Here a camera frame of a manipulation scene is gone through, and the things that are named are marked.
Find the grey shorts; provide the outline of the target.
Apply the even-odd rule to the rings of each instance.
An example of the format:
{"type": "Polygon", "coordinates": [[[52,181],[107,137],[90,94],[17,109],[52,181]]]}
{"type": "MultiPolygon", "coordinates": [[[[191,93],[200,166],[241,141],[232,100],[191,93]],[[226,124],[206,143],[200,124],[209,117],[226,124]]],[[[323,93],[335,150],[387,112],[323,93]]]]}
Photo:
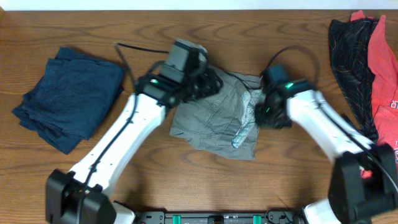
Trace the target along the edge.
{"type": "Polygon", "coordinates": [[[186,140],[196,150],[227,159],[253,160],[259,134],[254,109],[266,97],[261,78],[219,68],[214,71],[223,81],[220,92],[180,104],[169,134],[186,140]]]}

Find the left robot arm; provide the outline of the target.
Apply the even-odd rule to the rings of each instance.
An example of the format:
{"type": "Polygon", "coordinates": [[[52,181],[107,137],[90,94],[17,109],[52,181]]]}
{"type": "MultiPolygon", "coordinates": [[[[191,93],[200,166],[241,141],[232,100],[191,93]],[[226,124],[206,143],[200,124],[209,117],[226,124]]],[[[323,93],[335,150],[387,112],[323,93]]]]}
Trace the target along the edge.
{"type": "Polygon", "coordinates": [[[110,200],[123,170],[170,109],[215,95],[223,86],[203,46],[177,39],[166,54],[133,79],[134,93],[97,145],[68,172],[55,169],[49,175],[48,223],[134,223],[131,208],[110,200]]]}

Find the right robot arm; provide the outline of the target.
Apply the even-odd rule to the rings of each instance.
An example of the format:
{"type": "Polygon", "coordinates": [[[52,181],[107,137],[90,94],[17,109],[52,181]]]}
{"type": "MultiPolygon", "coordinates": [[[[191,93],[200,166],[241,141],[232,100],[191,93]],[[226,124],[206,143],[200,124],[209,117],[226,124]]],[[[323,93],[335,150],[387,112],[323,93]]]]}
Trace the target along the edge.
{"type": "Polygon", "coordinates": [[[343,119],[308,80],[292,80],[281,65],[261,73],[266,96],[256,123],[268,128],[300,125],[333,165],[326,199],[303,207],[294,223],[369,223],[397,209],[394,150],[377,145],[343,119]]]}

